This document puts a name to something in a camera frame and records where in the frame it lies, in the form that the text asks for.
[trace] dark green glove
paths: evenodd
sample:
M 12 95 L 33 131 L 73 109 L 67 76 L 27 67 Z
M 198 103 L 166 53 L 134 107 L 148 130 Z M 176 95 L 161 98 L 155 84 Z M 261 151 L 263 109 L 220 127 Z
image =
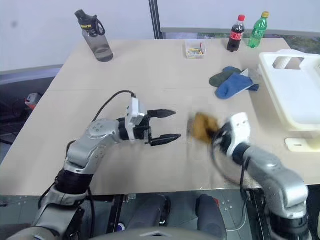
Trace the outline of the dark green glove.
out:
M 213 87 L 220 87 L 220 85 L 227 80 L 233 73 L 240 74 L 242 71 L 238 68 L 228 66 L 222 70 L 221 73 L 214 75 L 210 78 L 209 83 Z

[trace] coca-cola bottle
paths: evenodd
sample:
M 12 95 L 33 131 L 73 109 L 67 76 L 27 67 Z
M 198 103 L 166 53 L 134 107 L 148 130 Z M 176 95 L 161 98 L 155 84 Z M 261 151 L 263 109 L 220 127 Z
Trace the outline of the coca-cola bottle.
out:
M 228 47 L 227 50 L 230 52 L 238 51 L 240 42 L 242 40 L 242 36 L 245 31 L 245 25 L 244 25 L 244 20 L 245 20 L 245 15 L 239 15 L 238 21 L 236 22 L 235 25 L 233 25 L 229 37 L 229 42 L 228 42 Z

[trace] sprite bottle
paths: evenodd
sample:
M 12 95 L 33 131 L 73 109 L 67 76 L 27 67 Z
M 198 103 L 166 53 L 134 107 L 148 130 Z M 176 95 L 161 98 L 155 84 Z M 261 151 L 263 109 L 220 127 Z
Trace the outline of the sprite bottle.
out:
M 265 35 L 265 31 L 267 30 L 267 18 L 269 17 L 269 12 L 264 11 L 261 15 L 261 18 L 255 23 L 254 28 L 252 30 L 251 37 L 248 42 L 248 46 L 250 48 L 256 48 L 259 46 L 261 39 Z

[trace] wooden tabletop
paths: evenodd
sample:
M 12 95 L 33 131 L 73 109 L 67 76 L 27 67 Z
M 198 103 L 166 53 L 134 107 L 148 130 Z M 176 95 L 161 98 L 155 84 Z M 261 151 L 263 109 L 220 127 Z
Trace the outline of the wooden tabletop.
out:
M 277 116 L 265 84 L 258 92 L 244 91 L 230 99 L 218 99 L 209 78 L 224 67 L 258 67 L 260 52 L 289 49 L 283 39 L 263 39 L 259 48 L 241 44 L 238 52 L 226 50 L 227 39 L 206 39 L 204 59 L 186 59 L 183 40 L 111 41 L 114 59 L 98 62 L 82 42 L 70 55 L 48 91 L 24 125 L 0 166 L 1 195 L 41 195 L 62 169 L 66 146 L 81 137 L 99 108 L 115 92 L 131 90 L 147 110 L 170 109 L 176 114 L 152 119 L 152 136 L 181 134 L 162 146 L 143 142 L 117 144 L 106 154 L 91 183 L 95 195 L 175 192 L 236 188 L 223 177 L 240 179 L 240 168 L 188 136 L 188 120 L 206 112 L 225 120 L 246 112 L 250 141 L 277 155 L 298 172 L 306 184 L 320 183 L 320 154 L 290 152 L 286 131 Z M 117 119 L 126 113 L 129 95 L 120 95 L 100 118 Z M 246 184 L 257 187 L 248 176 Z

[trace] metal floor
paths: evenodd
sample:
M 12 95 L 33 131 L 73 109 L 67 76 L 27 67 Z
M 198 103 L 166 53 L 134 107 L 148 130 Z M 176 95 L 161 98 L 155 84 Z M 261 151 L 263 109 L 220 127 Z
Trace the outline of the metal floor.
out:
M 196 199 L 207 194 L 219 200 L 219 207 L 227 229 L 234 230 L 242 223 L 242 207 L 244 201 L 239 190 L 208 190 L 164 193 L 171 200 L 171 212 L 168 218 L 168 227 L 197 230 Z M 151 195 L 137 194 L 136 199 L 130 200 L 122 205 L 120 222 L 127 225 L 133 217 L 135 211 Z M 7 207 L 0 207 L 0 225 L 5 224 L 25 224 L 32 223 L 38 210 L 37 203 L 39 197 L 35 196 L 12 196 L 0 197 L 0 202 L 9 203 Z M 95 236 L 105 234 L 109 220 L 111 203 L 95 202 L 96 224 Z M 91 224 L 91 209 L 88 202 L 84 202 L 82 207 L 86 210 L 83 217 L 82 238 L 87 239 L 89 226 Z M 247 210 L 245 210 L 246 222 L 238 231 L 227 231 L 229 240 L 252 240 Z

